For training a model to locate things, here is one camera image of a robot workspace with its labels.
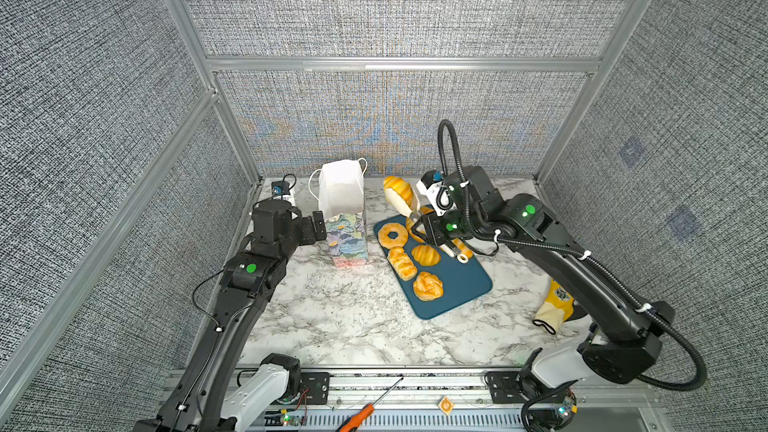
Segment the white floral paper bag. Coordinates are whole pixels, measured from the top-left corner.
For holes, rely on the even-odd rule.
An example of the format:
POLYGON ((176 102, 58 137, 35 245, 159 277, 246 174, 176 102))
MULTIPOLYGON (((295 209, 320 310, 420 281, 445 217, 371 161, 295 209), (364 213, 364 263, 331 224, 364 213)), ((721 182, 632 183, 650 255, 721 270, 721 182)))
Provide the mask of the white floral paper bag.
POLYGON ((368 262, 366 240, 364 157, 324 164, 309 176, 308 190, 322 212, 329 253, 337 268, 368 262))

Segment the fake long twisted bread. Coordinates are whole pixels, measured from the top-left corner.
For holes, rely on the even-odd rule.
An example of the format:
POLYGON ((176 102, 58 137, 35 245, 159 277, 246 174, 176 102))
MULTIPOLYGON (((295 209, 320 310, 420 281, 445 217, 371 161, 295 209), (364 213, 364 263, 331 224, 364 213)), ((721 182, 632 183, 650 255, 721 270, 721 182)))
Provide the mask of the fake long twisted bread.
POLYGON ((397 276, 403 281, 410 281, 418 274, 417 267, 402 247, 390 249, 387 260, 397 276))

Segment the cream serving tongs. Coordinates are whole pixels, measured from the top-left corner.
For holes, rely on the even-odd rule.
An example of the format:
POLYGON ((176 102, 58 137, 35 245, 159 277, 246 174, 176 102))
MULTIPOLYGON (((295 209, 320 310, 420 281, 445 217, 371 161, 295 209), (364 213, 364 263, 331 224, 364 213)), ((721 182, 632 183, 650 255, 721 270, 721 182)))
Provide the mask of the cream serving tongs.
MULTIPOLYGON (((419 211, 420 202, 416 193, 415 193, 415 196, 416 196, 415 204, 412 207, 404 203, 398 197, 392 197, 386 193, 385 193, 385 196, 387 201, 396 209, 396 211, 399 214, 403 215, 406 218, 408 217, 411 217, 414 219, 420 218, 421 216, 421 213, 419 211)), ((460 253, 460 250, 453 243, 439 245, 439 248, 442 249, 447 255, 449 255, 452 258, 455 258, 462 264, 466 264, 469 262, 469 259, 467 259, 464 255, 462 255, 460 253)))

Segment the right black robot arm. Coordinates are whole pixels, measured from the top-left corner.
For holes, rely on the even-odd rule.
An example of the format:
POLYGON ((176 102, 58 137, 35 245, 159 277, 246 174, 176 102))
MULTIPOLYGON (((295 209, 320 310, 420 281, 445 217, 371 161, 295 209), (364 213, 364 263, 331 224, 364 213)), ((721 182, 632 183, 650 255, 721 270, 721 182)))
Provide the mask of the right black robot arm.
POLYGON ((707 380, 701 353, 672 325, 674 309, 647 302, 577 243, 555 213, 537 197, 505 199, 486 172, 470 166, 444 177, 441 187, 454 204, 426 217, 427 238, 477 239, 505 245, 547 273, 591 318, 587 337, 531 356, 527 370, 543 389, 597 376, 615 384, 639 380, 671 391, 692 391, 707 380), (677 342, 695 371, 685 382, 647 376, 662 350, 662 335, 677 342))

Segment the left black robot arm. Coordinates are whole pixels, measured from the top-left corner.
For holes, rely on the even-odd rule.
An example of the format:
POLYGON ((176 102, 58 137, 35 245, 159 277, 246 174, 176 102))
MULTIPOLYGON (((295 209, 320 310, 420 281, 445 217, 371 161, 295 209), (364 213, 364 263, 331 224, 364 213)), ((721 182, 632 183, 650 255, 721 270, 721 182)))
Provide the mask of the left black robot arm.
POLYGON ((285 278, 300 246, 327 237, 324 216, 305 216, 289 201, 267 199, 252 208, 253 230, 215 274, 218 289, 212 312, 178 385, 157 415, 139 420, 137 431, 245 431, 278 400, 300 393, 297 358, 270 354, 255 374, 230 388, 250 333, 285 278))

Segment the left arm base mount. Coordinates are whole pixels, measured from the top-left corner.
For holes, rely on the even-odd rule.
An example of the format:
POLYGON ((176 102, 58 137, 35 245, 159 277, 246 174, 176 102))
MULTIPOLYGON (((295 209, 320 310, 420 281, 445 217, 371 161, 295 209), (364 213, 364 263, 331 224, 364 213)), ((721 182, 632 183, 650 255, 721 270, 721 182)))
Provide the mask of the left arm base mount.
POLYGON ((331 375, 327 372, 302 372, 298 391, 272 402, 272 406, 297 408, 303 405, 326 405, 331 375))

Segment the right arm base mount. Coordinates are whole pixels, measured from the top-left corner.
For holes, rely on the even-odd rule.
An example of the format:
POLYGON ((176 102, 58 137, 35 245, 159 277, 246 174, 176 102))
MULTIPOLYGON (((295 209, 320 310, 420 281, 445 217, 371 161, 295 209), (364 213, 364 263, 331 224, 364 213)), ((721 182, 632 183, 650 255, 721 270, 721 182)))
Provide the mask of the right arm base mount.
POLYGON ((521 406, 526 431, 560 431, 576 416, 577 399, 572 391, 575 381, 549 388, 522 370, 486 372, 483 380, 494 404, 521 406))

